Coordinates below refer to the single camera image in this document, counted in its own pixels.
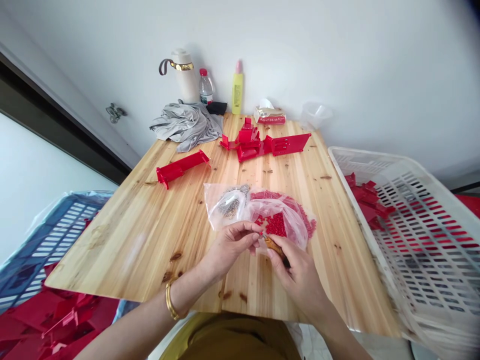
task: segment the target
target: wooden table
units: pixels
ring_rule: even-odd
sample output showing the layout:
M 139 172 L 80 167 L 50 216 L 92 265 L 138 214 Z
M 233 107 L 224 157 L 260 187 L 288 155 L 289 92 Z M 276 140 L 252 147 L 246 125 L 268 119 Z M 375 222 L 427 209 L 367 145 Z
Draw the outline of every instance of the wooden table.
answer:
M 235 139 L 243 116 L 225 115 L 223 131 Z M 259 125 L 266 135 L 303 134 L 296 122 Z M 184 158 L 177 143 L 157 140 L 46 280 L 49 287 L 144 302 L 165 278 L 197 264 L 216 233 L 204 204 L 204 183 L 244 184 L 293 196 L 318 220 L 307 251 L 347 325 L 357 331 L 401 336 L 396 315 L 357 223 L 350 201 L 319 133 L 302 153 L 265 155 L 239 163 L 219 140 L 195 147 L 210 158 L 172 181 L 157 182 L 156 167 Z M 268 257 L 246 251 L 195 310 L 306 322 L 272 272 Z

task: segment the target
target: towel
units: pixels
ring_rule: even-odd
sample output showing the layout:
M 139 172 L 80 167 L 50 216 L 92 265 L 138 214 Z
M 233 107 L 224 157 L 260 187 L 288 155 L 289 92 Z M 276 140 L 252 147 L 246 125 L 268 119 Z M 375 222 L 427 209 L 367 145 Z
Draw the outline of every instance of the towel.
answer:
M 208 143 L 222 136 L 222 116 L 209 114 L 201 102 L 178 102 L 166 105 L 160 117 L 153 120 L 150 130 L 156 133 L 158 139 L 170 139 L 180 143 L 176 152 L 185 153 L 198 144 Z

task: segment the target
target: black strap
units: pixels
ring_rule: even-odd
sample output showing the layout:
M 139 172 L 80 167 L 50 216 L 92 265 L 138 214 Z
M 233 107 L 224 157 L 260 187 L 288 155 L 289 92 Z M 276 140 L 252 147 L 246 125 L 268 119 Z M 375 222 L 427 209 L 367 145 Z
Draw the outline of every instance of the black strap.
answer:
M 166 75 L 167 74 L 167 67 L 169 66 L 169 63 L 173 63 L 171 59 L 163 59 L 160 63 L 160 66 L 158 67 L 158 72 L 160 75 Z

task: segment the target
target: gold bracelet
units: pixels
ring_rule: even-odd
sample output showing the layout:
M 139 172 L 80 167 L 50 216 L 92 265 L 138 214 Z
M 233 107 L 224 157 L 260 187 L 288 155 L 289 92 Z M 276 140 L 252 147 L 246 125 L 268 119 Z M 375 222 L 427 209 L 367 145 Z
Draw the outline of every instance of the gold bracelet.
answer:
M 170 311 L 170 315 L 172 317 L 173 320 L 177 321 L 177 320 L 180 320 L 180 319 L 185 319 L 188 315 L 188 311 L 186 312 L 186 314 L 184 316 L 181 316 L 175 311 L 174 309 L 174 306 L 172 305 L 172 299 L 170 298 L 170 286 L 173 284 L 173 282 L 176 280 L 177 278 L 172 278 L 167 284 L 166 284 L 166 291 L 165 291 L 165 300 L 166 300 L 166 307 L 168 308 L 168 310 Z

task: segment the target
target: white thermos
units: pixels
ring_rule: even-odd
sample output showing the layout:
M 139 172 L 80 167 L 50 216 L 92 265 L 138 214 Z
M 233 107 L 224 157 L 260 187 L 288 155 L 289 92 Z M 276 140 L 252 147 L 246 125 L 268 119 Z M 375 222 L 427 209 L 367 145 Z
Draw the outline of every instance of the white thermos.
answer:
M 160 63 L 158 71 L 160 75 L 167 73 L 167 66 L 170 63 L 175 69 L 176 81 L 180 87 L 181 99 L 184 103 L 196 103 L 200 101 L 199 82 L 195 76 L 194 64 L 190 53 L 182 48 L 171 52 L 171 59 L 164 59 Z

